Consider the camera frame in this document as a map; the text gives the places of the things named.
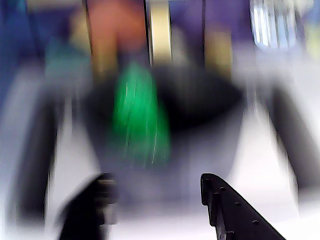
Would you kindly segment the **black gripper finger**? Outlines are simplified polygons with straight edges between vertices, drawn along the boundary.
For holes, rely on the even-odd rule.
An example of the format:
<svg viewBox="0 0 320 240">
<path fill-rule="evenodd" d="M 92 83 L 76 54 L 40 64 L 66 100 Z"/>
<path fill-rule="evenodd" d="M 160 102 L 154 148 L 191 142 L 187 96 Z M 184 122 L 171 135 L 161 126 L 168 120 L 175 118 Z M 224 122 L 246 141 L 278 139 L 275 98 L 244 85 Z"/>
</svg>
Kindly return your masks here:
<svg viewBox="0 0 320 240">
<path fill-rule="evenodd" d="M 98 175 L 63 210 L 65 215 L 60 240 L 106 240 L 108 224 L 104 210 L 118 200 L 117 183 L 107 172 Z"/>
<path fill-rule="evenodd" d="M 200 177 L 201 202 L 218 240 L 285 240 L 232 186 L 213 173 Z"/>
</svg>

